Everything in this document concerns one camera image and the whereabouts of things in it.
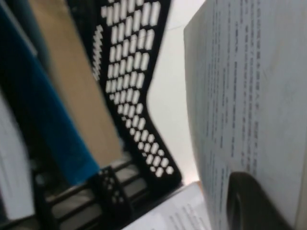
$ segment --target perforated black panel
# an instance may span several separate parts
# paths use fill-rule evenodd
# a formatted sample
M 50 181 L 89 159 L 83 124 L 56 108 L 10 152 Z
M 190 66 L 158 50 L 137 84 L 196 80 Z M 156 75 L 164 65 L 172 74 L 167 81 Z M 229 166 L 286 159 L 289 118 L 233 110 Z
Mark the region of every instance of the perforated black panel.
M 156 192 L 181 181 L 179 169 L 151 122 L 147 91 L 169 0 L 109 0 L 94 35 L 93 73 L 136 164 Z

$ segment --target black object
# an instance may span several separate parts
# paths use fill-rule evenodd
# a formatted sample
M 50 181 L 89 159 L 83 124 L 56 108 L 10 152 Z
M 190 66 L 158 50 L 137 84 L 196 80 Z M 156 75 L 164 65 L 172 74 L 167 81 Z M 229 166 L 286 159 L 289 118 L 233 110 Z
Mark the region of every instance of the black object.
M 230 175 L 227 217 L 230 230 L 291 230 L 258 182 L 244 172 Z
M 56 197 L 49 196 L 50 184 L 39 183 L 40 167 L 34 171 L 36 216 L 32 220 L 42 230 L 64 230 L 72 219 L 75 227 L 70 230 L 121 229 L 181 186 L 180 171 L 155 129 L 146 104 L 170 0 L 67 2 L 131 159 L 102 169 L 87 183 Z M 126 175 L 132 171 L 134 174 L 125 180 L 118 177 L 120 172 Z M 131 192 L 132 184 L 137 182 L 144 186 Z M 73 207 L 64 204 L 74 198 L 82 202 L 73 202 Z M 0 229 L 18 229 L 25 221 L 29 219 Z
M 101 6 L 94 35 L 94 75 L 128 151 L 150 190 L 159 196 L 181 182 L 146 102 L 170 0 L 109 0 Z

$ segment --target black desk organizer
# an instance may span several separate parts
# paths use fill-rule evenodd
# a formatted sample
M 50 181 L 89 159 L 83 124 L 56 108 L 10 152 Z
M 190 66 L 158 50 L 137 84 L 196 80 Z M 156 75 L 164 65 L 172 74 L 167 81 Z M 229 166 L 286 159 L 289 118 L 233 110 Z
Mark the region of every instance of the black desk organizer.
M 41 230 L 65 230 L 65 221 L 97 205 L 98 216 L 68 229 L 121 229 L 181 186 L 180 171 L 155 129 L 146 103 L 170 0 L 67 0 L 67 3 L 124 141 L 124 150 L 131 158 L 116 167 L 102 169 L 86 184 L 53 199 L 45 197 L 44 188 L 35 180 L 35 221 Z M 116 173 L 132 165 L 138 173 L 120 181 Z M 127 195 L 126 188 L 141 178 L 146 186 Z M 91 193 L 86 202 L 66 210 L 60 217 L 54 214 L 57 204 L 85 190 Z M 13 222 L 3 230 L 19 229 L 27 221 Z

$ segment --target paper document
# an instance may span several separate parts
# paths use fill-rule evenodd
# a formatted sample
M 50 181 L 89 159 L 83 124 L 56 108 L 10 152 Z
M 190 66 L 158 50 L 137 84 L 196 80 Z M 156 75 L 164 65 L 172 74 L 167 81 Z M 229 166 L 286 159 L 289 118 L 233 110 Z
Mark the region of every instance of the paper document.
M 197 183 L 154 208 L 123 230 L 211 230 L 203 193 Z
M 207 0 L 184 32 L 189 125 L 214 230 L 233 171 L 292 226 L 306 205 L 307 1 Z

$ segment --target blue folder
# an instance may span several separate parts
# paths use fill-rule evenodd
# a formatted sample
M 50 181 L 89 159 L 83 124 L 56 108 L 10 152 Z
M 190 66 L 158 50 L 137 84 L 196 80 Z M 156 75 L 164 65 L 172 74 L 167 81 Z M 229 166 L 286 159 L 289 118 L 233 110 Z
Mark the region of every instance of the blue folder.
M 20 103 L 35 121 L 64 177 L 71 185 L 99 171 L 33 49 L 0 0 L 0 62 Z

